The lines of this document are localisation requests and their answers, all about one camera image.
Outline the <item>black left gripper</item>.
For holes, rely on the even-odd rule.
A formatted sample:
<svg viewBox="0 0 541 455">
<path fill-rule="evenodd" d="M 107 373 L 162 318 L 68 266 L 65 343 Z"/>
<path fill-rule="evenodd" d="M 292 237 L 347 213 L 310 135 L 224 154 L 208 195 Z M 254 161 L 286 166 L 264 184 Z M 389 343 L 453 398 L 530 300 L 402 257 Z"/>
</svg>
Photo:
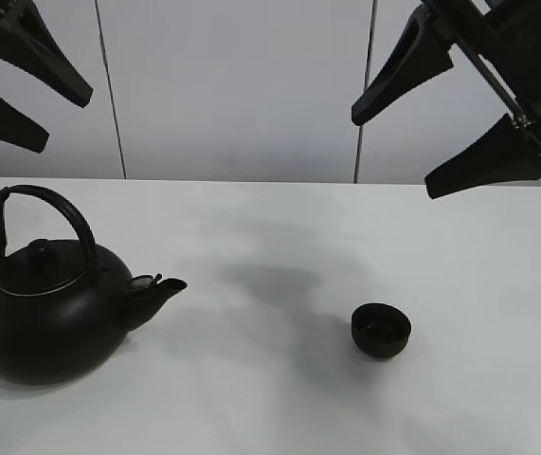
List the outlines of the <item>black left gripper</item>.
<svg viewBox="0 0 541 455">
<path fill-rule="evenodd" d="M 0 60 L 85 107 L 93 88 L 63 54 L 33 1 L 0 0 Z M 0 141 L 41 153 L 49 133 L 0 97 Z"/>
</svg>

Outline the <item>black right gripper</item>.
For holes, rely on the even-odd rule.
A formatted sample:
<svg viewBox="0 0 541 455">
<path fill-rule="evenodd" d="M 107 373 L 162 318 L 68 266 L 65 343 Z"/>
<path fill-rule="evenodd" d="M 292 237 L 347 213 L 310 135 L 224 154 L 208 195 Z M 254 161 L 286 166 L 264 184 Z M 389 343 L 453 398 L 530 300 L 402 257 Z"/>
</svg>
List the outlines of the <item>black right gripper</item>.
<svg viewBox="0 0 541 455">
<path fill-rule="evenodd" d="M 541 179 L 541 1 L 424 1 L 362 96 L 362 126 L 397 99 L 453 67 L 457 46 L 509 112 L 463 152 L 429 173 L 430 198 L 498 183 Z"/>
</svg>

